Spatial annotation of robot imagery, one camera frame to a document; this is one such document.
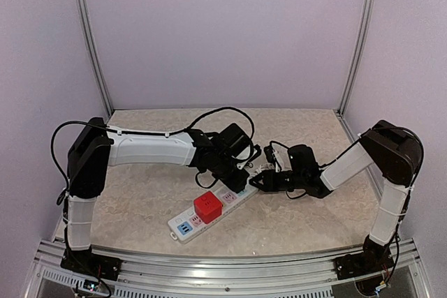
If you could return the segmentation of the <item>red cube socket adapter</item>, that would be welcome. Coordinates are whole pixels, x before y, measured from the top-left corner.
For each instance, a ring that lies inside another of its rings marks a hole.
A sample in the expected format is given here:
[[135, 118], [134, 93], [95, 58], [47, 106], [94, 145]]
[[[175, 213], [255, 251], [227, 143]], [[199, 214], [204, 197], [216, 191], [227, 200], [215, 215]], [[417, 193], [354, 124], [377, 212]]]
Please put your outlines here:
[[193, 207], [202, 222], [209, 224], [222, 215], [223, 203], [212, 191], [208, 191], [193, 201]]

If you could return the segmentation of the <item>white multicolour power strip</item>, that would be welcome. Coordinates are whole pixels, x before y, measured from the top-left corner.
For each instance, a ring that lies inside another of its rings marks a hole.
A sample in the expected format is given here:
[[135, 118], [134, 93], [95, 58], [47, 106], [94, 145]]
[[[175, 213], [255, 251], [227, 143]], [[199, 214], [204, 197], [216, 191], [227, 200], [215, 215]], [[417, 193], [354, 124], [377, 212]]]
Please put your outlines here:
[[182, 244], [188, 243], [235, 211], [257, 192], [257, 188], [246, 185], [239, 193], [227, 186], [203, 193], [189, 208], [168, 221], [171, 238]]

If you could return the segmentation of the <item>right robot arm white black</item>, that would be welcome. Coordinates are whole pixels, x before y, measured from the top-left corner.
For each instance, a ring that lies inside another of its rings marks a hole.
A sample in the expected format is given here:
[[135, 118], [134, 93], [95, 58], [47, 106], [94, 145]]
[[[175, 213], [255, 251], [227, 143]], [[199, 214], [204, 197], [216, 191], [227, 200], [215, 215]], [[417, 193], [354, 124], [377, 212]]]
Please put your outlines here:
[[264, 170], [249, 180], [250, 185], [264, 193], [303, 190], [322, 199], [371, 165], [381, 171], [379, 210], [357, 258], [361, 271], [373, 272], [383, 263], [408, 210], [425, 154], [420, 138], [407, 128], [380, 120], [325, 165], [319, 165], [313, 149], [304, 144], [288, 148], [287, 154], [290, 170]]

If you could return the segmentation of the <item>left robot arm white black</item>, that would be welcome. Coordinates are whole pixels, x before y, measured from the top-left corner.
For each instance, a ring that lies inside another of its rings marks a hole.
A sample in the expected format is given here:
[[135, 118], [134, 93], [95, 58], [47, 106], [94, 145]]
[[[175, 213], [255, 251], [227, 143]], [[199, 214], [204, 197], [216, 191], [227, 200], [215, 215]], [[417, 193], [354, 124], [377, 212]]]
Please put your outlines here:
[[253, 136], [235, 123], [211, 133], [193, 125], [167, 133], [114, 128], [98, 117], [83, 126], [68, 151], [64, 205], [69, 259], [82, 273], [91, 273], [98, 266], [91, 253], [91, 222], [109, 167], [140, 163], [186, 166], [198, 173], [210, 172], [236, 193], [247, 185], [245, 165], [255, 146]]

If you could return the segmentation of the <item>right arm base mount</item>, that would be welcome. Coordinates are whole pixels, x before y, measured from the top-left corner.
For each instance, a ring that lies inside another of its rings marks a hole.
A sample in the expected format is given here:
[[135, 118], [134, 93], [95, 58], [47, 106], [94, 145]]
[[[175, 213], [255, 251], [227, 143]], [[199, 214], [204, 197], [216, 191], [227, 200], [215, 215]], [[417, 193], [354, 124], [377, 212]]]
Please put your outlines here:
[[373, 274], [384, 269], [391, 269], [394, 265], [395, 263], [389, 252], [385, 252], [379, 257], [373, 251], [363, 251], [334, 259], [338, 280]]

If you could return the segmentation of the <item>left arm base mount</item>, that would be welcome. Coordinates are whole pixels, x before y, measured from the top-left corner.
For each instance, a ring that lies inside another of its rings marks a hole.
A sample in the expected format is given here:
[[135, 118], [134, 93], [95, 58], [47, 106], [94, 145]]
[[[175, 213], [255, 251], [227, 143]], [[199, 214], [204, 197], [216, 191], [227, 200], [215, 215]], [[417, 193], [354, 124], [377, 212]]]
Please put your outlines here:
[[122, 260], [93, 253], [91, 250], [65, 250], [61, 267], [79, 274], [116, 281], [121, 270]]

